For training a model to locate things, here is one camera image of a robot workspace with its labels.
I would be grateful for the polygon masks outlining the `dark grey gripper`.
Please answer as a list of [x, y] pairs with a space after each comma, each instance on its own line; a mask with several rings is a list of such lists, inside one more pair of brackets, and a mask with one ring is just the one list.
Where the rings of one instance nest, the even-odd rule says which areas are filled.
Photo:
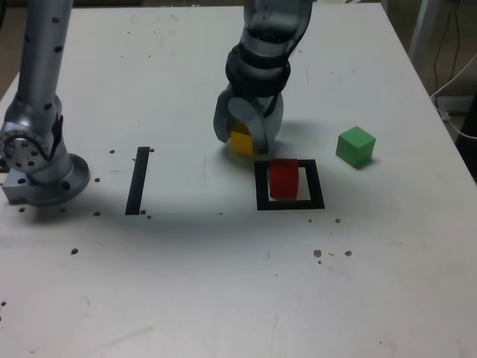
[[282, 95], [263, 96], [253, 88], [228, 88], [218, 96], [213, 128], [218, 140], [230, 138], [229, 114], [248, 129], [257, 154], [267, 154], [279, 133], [284, 104]]

